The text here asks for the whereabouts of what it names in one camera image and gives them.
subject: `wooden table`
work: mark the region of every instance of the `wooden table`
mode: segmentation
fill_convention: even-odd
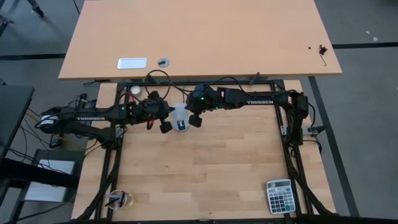
[[[297,80],[287,80],[285,86],[286,90],[302,91]],[[243,86],[246,91],[269,91],[268,87]],[[149,91],[163,95],[166,89],[150,87]],[[97,107],[111,106],[115,94],[115,83],[102,84]],[[173,105],[182,101],[182,94],[171,88],[166,100]],[[117,189],[132,193],[135,201],[131,208],[115,212],[113,220],[282,217],[269,213],[263,191],[265,182],[287,178],[275,108],[244,106],[204,113],[202,118],[201,128],[191,126],[184,133],[162,134],[159,121],[150,131],[145,124],[128,127]],[[310,124],[310,118],[304,123]],[[107,126],[106,122],[93,125]],[[317,144],[304,142],[300,151],[308,186],[334,211]],[[104,154],[105,150],[97,149],[84,161],[73,218],[84,211],[98,190]],[[298,196],[305,212],[300,189]]]
[[[341,74],[313,0],[104,0],[85,1],[59,78],[142,78],[161,58],[173,77]]]

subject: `black metal frame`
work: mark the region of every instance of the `black metal frame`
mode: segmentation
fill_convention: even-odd
[[[198,85],[203,83],[203,80],[192,80],[192,81],[183,81],[183,82],[174,82],[173,83],[175,85],[180,85],[180,86],[192,86],[192,85]],[[250,81],[241,81],[239,82],[241,85],[250,85],[251,82]],[[283,80],[258,80],[254,83],[255,85],[269,85],[271,88],[271,91],[276,91],[277,88],[284,88],[284,84],[283,84]],[[150,82],[142,82],[140,80],[132,80],[131,83],[128,83],[127,85],[124,83],[124,85],[122,85],[121,83],[118,84],[118,91],[115,97],[115,103],[116,100],[119,99],[120,96],[120,89],[126,87],[127,89],[129,89],[131,86],[133,85],[141,85],[141,86],[170,86],[169,82],[160,82],[159,85],[155,85],[153,83]],[[217,82],[217,85],[236,85],[235,81],[220,81]],[[280,106],[276,106],[275,105],[275,112],[277,115],[277,123],[278,123],[278,127],[283,126],[284,122],[282,119],[282,113],[280,111]],[[290,152],[289,152],[289,148],[285,145],[285,141],[284,141],[284,136],[282,135],[282,133],[279,131],[280,133],[280,137],[281,137],[281,144],[282,144],[282,148],[284,151],[284,157],[285,157],[285,161],[287,164],[287,161],[290,160],[291,163],[291,156],[290,156]],[[120,165],[120,159],[121,159],[121,148],[116,150],[116,157],[114,160],[114,163],[116,164],[116,173],[115,173],[115,179],[113,179],[112,184],[111,184],[111,190],[116,189],[117,186],[117,176],[119,173],[119,165]],[[296,163],[297,163],[297,168],[298,168],[298,172],[300,174],[301,179],[303,180],[304,183],[307,183],[306,178],[305,178],[305,172],[304,172],[304,167],[303,167],[303,163],[301,160],[301,155],[300,155],[300,151],[299,149],[293,149],[296,152]],[[110,163],[110,159],[111,159],[111,150],[106,150],[106,154],[104,157],[104,166],[103,166],[103,171],[102,171],[102,175],[101,175],[101,184],[100,186],[103,185],[104,181],[106,180],[107,176],[108,176],[108,169],[109,169],[109,163]],[[296,186],[296,181],[293,177],[293,173],[290,169],[288,169],[287,166],[287,171],[288,171],[288,176],[289,179],[292,181],[292,191],[294,193],[294,199],[296,201],[296,215],[300,215],[302,214],[302,208],[300,207],[300,200],[298,198],[298,193],[297,193],[297,186]],[[310,199],[305,195],[304,197],[304,201],[305,201],[305,206],[306,206],[306,210],[307,210],[307,214],[313,214],[313,208],[312,208],[312,203],[310,201]],[[96,211],[95,211],[95,219],[101,218],[101,208],[103,206],[103,201],[101,201],[101,203],[99,203],[96,207]],[[113,211],[108,208],[107,214],[106,214],[106,218],[109,220],[112,220],[113,217]],[[237,220],[237,219],[233,219],[233,220],[217,220],[217,222],[223,222],[223,223],[239,223],[239,222],[261,222],[261,223],[279,223],[279,222],[285,222],[286,218],[262,218],[262,219],[243,219],[243,220]],[[197,223],[198,220],[170,220],[170,221],[153,221],[151,223]]]

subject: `floor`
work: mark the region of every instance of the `floor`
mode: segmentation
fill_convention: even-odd
[[[40,19],[27,1],[21,1],[0,38],[0,55],[56,54],[67,51],[78,14],[71,0],[37,0],[46,18]],[[333,44],[398,41],[398,1],[396,0],[315,0]],[[12,1],[6,1],[6,12]],[[76,0],[81,9],[83,0]],[[343,75],[317,78],[326,110],[335,131],[356,204],[363,217],[398,219],[396,174],[398,166],[398,48],[336,50]],[[98,85],[81,81],[60,81],[63,59],[0,61],[0,78],[9,85],[32,85],[35,93],[30,107],[37,113],[55,105],[65,105],[80,93],[96,98]],[[314,102],[307,78],[300,78],[310,101]],[[46,141],[49,136],[39,133]],[[75,139],[81,147],[84,139]],[[24,150],[24,137],[18,132],[12,147]],[[27,135],[28,154],[41,144]],[[347,215],[340,181],[331,158],[325,134],[323,162],[338,213]],[[71,145],[65,149],[76,150]],[[18,190],[10,190],[0,209],[0,223],[9,218]],[[21,216],[46,210],[57,203],[29,202]],[[72,203],[21,223],[66,222]]]

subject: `calculator display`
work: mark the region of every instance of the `calculator display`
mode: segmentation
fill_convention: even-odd
[[[283,187],[283,186],[289,186],[289,181],[268,184],[268,187]]]

